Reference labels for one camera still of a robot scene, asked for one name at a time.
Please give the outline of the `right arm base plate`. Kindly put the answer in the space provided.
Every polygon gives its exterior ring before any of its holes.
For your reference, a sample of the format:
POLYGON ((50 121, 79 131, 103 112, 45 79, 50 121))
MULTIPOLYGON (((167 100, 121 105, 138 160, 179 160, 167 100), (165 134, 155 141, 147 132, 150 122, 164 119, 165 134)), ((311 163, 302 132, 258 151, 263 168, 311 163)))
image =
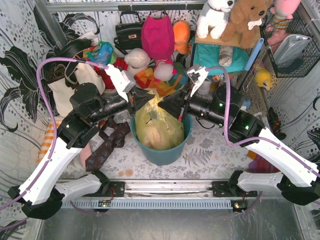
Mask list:
POLYGON ((212 181, 211 190, 214 197, 217 198, 231 198, 231 197, 257 197, 257 191, 244 192, 241 189, 236 188, 232 190, 228 186, 227 181, 212 181))

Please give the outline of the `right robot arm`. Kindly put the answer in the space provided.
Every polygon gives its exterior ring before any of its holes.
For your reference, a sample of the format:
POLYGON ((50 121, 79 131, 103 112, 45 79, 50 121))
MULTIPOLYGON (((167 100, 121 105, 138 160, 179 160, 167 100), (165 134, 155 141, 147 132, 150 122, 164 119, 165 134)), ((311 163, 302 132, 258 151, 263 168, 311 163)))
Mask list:
POLYGON ((166 96, 158 106, 178 120, 187 115, 223 128, 229 146, 246 148, 278 169, 275 173, 233 172, 224 190, 234 196, 258 191, 282 195, 305 206, 320 201, 320 168, 283 144, 257 117, 241 110, 245 98, 233 86, 221 85, 212 100, 191 95, 183 88, 166 96))

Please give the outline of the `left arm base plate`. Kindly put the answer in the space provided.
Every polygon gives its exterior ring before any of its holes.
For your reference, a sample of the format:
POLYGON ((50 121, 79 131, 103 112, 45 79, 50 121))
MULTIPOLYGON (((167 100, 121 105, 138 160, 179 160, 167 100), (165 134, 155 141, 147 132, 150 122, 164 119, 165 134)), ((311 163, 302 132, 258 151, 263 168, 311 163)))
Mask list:
POLYGON ((121 198, 125 194, 124 181, 111 181, 110 183, 103 183, 100 188, 101 197, 115 197, 121 198))

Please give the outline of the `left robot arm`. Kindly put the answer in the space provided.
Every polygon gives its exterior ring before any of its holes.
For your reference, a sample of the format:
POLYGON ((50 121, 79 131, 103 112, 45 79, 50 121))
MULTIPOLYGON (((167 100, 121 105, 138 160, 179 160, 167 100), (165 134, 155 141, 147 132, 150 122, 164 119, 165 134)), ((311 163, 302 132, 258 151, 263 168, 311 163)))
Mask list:
POLYGON ((103 97, 93 83, 80 84, 70 97, 72 111, 57 128, 57 138, 22 184, 8 190, 11 198, 22 204, 28 218, 46 220, 56 214, 64 203, 85 195, 109 194, 109 178, 99 169, 79 179, 58 183, 58 179, 71 160, 99 132, 97 124, 127 110, 134 115, 154 94, 133 87, 126 93, 128 100, 119 95, 103 97))

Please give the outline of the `yellow trash bag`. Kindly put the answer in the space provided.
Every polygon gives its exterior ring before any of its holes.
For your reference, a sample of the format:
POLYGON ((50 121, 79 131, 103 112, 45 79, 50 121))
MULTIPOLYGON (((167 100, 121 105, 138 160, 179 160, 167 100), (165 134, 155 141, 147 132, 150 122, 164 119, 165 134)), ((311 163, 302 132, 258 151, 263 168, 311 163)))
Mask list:
POLYGON ((185 140, 184 124, 158 106, 163 98, 155 89, 149 88, 147 92, 153 98, 134 117, 137 139, 153 150, 173 149, 185 140))

